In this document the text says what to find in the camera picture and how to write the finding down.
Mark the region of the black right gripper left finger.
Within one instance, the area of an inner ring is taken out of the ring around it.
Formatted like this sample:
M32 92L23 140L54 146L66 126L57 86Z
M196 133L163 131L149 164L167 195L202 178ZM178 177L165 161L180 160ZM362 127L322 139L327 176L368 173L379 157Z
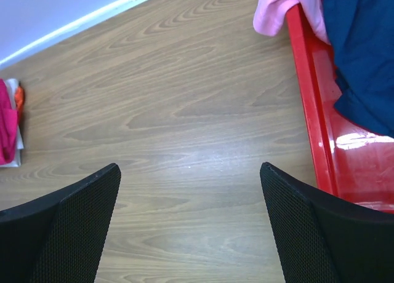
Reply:
M94 282L121 171L110 164L1 211L1 282Z

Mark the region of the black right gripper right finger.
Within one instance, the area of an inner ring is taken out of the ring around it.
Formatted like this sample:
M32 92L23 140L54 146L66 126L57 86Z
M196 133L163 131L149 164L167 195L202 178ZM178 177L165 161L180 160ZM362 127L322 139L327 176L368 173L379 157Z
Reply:
M263 196L286 282L393 282L393 215L335 197L269 162Z

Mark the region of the navy blue printed t-shirt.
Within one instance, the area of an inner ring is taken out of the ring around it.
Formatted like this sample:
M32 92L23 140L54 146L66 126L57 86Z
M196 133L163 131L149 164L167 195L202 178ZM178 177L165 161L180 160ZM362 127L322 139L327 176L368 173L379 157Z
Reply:
M335 109L393 136L393 0L323 0L341 96Z

